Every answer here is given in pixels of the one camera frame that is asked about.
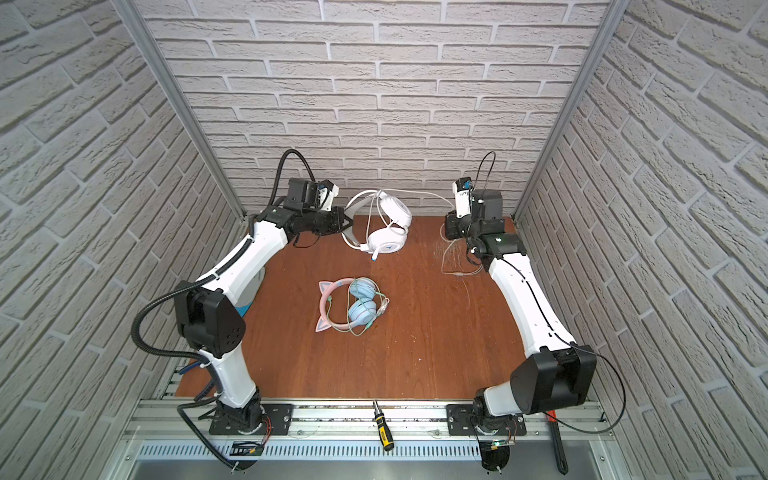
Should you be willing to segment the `white headphones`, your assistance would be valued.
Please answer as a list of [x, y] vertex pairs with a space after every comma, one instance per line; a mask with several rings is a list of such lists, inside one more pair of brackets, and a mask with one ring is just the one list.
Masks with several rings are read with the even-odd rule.
[[367, 209], [365, 238], [358, 240], [353, 227], [345, 227], [342, 235], [349, 247], [369, 254], [375, 261], [405, 246], [412, 213], [400, 199], [384, 190], [364, 190], [347, 203], [343, 214], [353, 220], [361, 208]]

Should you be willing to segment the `pink blue cat-ear headphones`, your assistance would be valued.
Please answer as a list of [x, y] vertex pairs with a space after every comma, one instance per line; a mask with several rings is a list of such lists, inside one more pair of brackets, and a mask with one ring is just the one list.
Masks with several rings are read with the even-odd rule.
[[[336, 281], [320, 281], [319, 318], [315, 332], [335, 330], [360, 336], [366, 332], [387, 310], [390, 299], [384, 295], [378, 284], [367, 277], [341, 278]], [[347, 287], [346, 319], [342, 323], [331, 320], [332, 294], [341, 287]]]

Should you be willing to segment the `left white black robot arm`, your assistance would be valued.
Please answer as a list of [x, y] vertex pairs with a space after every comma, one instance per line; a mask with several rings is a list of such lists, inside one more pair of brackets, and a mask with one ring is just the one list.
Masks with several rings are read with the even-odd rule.
[[291, 210], [269, 207], [252, 219], [249, 233], [219, 264], [174, 298], [177, 327], [201, 366], [209, 370], [217, 391], [217, 408], [245, 429], [260, 421], [260, 394], [246, 366], [243, 315], [258, 290], [258, 275], [268, 261], [303, 232], [328, 236], [354, 221], [341, 207]]

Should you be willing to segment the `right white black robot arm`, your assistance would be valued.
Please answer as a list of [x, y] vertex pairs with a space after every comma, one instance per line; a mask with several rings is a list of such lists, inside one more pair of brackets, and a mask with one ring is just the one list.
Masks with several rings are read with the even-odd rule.
[[505, 230], [498, 190], [477, 189], [463, 177], [453, 184], [456, 208], [445, 217], [450, 240], [466, 241], [502, 292], [515, 320], [525, 360], [509, 379], [478, 393], [483, 417], [549, 413], [586, 401], [596, 369], [591, 347], [576, 343], [546, 300], [521, 237]]

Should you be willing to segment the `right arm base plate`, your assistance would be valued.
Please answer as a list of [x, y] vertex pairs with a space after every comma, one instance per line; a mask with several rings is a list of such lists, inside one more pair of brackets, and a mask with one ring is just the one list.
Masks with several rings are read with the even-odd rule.
[[446, 406], [446, 417], [450, 436], [518, 437], [527, 434], [521, 414], [490, 416], [473, 405], [453, 403]]

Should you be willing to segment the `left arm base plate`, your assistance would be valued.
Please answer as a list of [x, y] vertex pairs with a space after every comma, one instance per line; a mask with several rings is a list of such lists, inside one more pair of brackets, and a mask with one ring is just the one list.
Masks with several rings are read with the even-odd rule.
[[294, 406], [290, 403], [251, 403], [233, 408], [218, 403], [209, 433], [212, 435], [261, 435], [271, 426], [272, 436], [288, 434]]

